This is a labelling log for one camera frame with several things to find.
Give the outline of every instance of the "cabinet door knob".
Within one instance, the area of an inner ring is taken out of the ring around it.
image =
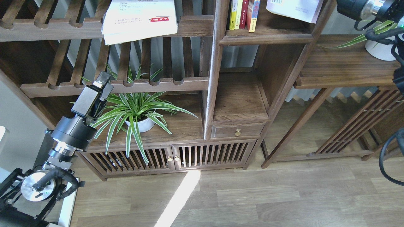
[[[241,129],[236,129],[236,132],[235,132],[235,134],[234,134],[235,136],[240,136],[241,135]]]

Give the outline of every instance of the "yellow book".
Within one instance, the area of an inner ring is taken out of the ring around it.
[[[238,3],[238,0],[232,0],[232,2],[231,2],[231,14],[230,14],[230,25],[229,25],[230,30],[236,29],[237,3]]]
[[[237,0],[236,29],[240,28],[241,8],[242,7],[243,7],[243,0]]]

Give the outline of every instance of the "robotic arm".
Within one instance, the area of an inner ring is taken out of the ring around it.
[[[47,226],[49,223],[44,218],[56,201],[84,186],[83,181],[76,180],[70,166],[76,157],[74,153],[85,151],[97,132],[90,125],[96,122],[104,110],[107,97],[113,89],[110,80],[110,74],[101,72],[91,85],[84,88],[73,105],[75,116],[62,117],[54,131],[46,131],[57,144],[49,151],[49,158],[41,170],[28,170],[23,174],[17,168],[0,184],[0,227]],[[66,189],[65,181],[72,186],[63,192]],[[50,200],[39,215],[32,217],[13,207],[21,195],[34,202]]]

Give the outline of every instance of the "book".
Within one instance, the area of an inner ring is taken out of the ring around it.
[[[237,0],[237,11],[236,11],[236,29],[240,28],[241,20],[241,8],[243,5],[243,0]]]
[[[237,3],[238,3],[238,0],[231,0],[231,13],[230,13],[229,30],[236,29]]]
[[[269,0],[266,9],[274,14],[315,23],[322,3],[323,0]]]
[[[257,25],[259,3],[260,3],[260,0],[249,0],[248,10],[247,10],[248,32],[255,32],[255,26]]]
[[[246,28],[247,10],[248,10],[248,0],[243,0],[243,5],[241,7],[240,29]]]
[[[106,45],[177,33],[174,0],[112,0],[101,32]]]

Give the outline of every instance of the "red book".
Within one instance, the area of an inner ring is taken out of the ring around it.
[[[243,6],[241,7],[240,29],[244,29],[246,27],[247,9],[248,0],[243,0]]]

